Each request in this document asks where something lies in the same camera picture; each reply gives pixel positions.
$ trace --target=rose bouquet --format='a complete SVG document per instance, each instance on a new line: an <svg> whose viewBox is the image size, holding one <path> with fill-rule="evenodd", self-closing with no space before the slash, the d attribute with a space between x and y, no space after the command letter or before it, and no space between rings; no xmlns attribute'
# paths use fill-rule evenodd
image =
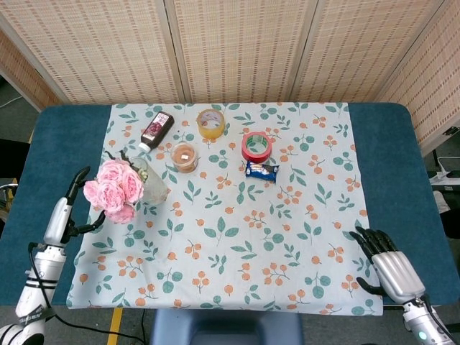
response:
<svg viewBox="0 0 460 345"><path fill-rule="evenodd" d="M96 208L102 208L114 223L125 224L134 218L133 205L144 194L144 172L134 167L124 154L122 159L105 161L95 180L83 187L86 199Z"/></svg>

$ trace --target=glass jar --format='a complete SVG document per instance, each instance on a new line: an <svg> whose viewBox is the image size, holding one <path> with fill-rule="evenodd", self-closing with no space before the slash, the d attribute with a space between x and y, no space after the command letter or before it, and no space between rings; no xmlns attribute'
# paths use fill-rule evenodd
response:
<svg viewBox="0 0 460 345"><path fill-rule="evenodd" d="M139 176L144 181L144 195L141 201L152 206L161 204L167 198L167 186L160 176L150 167L147 161L141 157L131 160L133 166L139 169Z"/></svg>

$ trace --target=white cable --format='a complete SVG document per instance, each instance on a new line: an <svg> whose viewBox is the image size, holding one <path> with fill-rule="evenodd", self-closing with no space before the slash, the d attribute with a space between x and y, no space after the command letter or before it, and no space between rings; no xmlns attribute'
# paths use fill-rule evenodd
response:
<svg viewBox="0 0 460 345"><path fill-rule="evenodd" d="M3 108L4 106L7 106L7 105L10 104L11 102L14 102L14 101L16 101L17 99L20 99L20 98L22 98L22 96L19 96L19 97L13 98L13 99L10 100L10 101L7 101L5 104L2 104L2 105L0 106L0 108Z"/></svg>

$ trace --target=yellow floor marking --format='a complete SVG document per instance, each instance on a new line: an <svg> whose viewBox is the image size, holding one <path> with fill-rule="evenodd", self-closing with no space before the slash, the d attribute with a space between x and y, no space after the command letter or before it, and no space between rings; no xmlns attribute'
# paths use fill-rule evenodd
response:
<svg viewBox="0 0 460 345"><path fill-rule="evenodd" d="M123 308L115 308L114 314L112 315L112 323L110 325L110 332L120 332L121 315ZM107 339L107 345L116 345L118 336L116 334L110 334Z"/></svg>

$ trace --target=robotic hand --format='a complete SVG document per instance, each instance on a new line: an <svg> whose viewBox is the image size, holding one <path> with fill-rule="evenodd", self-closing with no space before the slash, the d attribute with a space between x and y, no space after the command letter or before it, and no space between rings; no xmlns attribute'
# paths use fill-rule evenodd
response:
<svg viewBox="0 0 460 345"><path fill-rule="evenodd" d="M373 295L388 295L404 308L404 322L421 345L457 344L431 307L425 286L408 258L397 250L391 238L383 231L356 227L350 232L362 251L374 265L380 287L369 285L364 279L358 283Z"/></svg>
<svg viewBox="0 0 460 345"><path fill-rule="evenodd" d="M65 245L72 236L78 236L97 229L105 219L104 213L93 223L74 226L71 219L73 203L85 182L90 167L80 170L73 178L65 197L61 198L52 211L44 244L29 244L29 258L32 269L26 271L27 282L16 307L19 325L0 328L0 345L41 345L45 340L45 322L55 314L50 301L65 264ZM32 256L33 249L43 249Z"/></svg>

